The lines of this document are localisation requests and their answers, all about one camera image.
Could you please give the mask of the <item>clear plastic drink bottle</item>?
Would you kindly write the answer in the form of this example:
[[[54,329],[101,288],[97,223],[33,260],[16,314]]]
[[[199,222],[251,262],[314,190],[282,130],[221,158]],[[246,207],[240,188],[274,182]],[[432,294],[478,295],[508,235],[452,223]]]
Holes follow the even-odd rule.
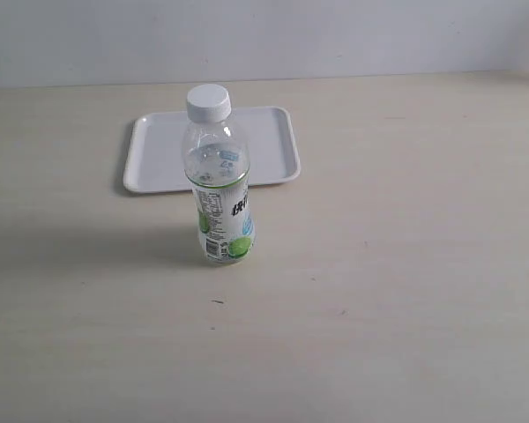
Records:
[[[205,256],[223,264],[242,260],[256,234],[249,202],[247,137],[231,119],[191,122],[183,137],[182,156]]]

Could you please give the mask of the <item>white plastic tray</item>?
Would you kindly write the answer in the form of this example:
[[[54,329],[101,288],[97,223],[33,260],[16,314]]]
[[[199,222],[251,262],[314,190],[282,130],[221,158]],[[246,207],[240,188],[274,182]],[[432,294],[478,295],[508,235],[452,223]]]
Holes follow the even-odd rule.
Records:
[[[250,186],[291,182],[302,166],[290,114],[280,107],[236,108],[233,117],[249,136]],[[134,122],[123,186],[134,194],[189,191],[181,145],[184,111],[152,113]]]

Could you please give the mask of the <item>white bottle cap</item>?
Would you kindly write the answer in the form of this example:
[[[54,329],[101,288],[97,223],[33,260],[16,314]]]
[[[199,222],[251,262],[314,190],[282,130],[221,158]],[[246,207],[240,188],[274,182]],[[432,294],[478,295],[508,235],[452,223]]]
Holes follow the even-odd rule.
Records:
[[[187,93],[186,110],[194,123],[222,122],[232,112],[228,90],[216,84],[197,85]]]

